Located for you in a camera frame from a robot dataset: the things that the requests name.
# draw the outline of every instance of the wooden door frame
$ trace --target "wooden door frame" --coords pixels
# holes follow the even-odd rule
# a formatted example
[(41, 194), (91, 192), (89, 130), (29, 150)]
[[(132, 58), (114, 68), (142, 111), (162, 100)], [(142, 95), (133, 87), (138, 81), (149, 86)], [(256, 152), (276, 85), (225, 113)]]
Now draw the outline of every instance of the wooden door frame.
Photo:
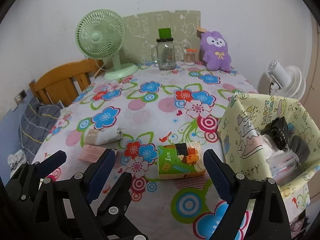
[(320, 68), (320, 27), (317, 24), (315, 18), (311, 14), (311, 25), (312, 25), (312, 52), (310, 67), (308, 71), (308, 76), (306, 79), (306, 91), (300, 100), (304, 104), (308, 98), (309, 92), (316, 73), (316, 68)]

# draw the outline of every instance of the white fan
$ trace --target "white fan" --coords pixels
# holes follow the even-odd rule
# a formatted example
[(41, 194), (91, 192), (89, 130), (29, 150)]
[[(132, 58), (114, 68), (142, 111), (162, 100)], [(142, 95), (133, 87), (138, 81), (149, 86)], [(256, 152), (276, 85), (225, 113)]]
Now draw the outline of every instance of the white fan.
[(270, 86), (270, 92), (275, 96), (295, 98), (300, 100), (306, 91), (306, 80), (296, 66), (282, 67), (273, 60), (267, 68), (268, 74), (275, 81)]

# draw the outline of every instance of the cartoon print bag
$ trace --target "cartoon print bag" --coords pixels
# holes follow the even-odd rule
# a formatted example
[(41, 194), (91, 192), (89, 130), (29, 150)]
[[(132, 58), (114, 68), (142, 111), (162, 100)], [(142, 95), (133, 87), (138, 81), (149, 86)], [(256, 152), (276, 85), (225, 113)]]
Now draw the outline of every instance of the cartoon print bag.
[(280, 187), (282, 197), (287, 197), (302, 188), (320, 170), (320, 131), (298, 100), (235, 93), (218, 126), (218, 133), (226, 163), (234, 172), (242, 172), (250, 179), (264, 180), (271, 177), (271, 172), (257, 130), (262, 130), (276, 117), (282, 116), (288, 124), (289, 142), (294, 135), (299, 135), (311, 152), (301, 164), (304, 172)]

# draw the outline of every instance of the screw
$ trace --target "screw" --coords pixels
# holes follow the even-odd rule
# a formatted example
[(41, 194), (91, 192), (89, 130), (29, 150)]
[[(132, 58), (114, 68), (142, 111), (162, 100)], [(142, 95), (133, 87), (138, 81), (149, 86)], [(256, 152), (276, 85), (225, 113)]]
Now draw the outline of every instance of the screw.
[(115, 215), (115, 214), (117, 214), (119, 212), (119, 209), (117, 208), (117, 207), (110, 207), (109, 208), (109, 213), (111, 214), (111, 215)]
[(242, 173), (237, 173), (236, 177), (238, 179), (244, 179), (244, 175)]
[(78, 172), (75, 174), (75, 179), (81, 179), (83, 177), (83, 174)]
[(133, 240), (147, 240), (143, 235), (136, 235)]
[(273, 178), (268, 178), (268, 182), (270, 184), (275, 184), (276, 183), (276, 181)]
[(47, 184), (47, 183), (49, 183), (50, 181), (51, 181), (50, 178), (45, 178), (45, 179), (43, 180), (43, 183), (44, 183), (44, 184)]

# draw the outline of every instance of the glass jar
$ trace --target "glass jar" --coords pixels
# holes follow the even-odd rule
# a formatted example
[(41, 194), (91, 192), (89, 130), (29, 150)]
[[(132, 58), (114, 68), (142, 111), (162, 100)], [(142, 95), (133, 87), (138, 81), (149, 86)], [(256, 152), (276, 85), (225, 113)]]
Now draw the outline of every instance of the glass jar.
[(158, 63), (160, 70), (175, 69), (173, 38), (157, 39), (157, 46), (151, 49), (151, 58)]

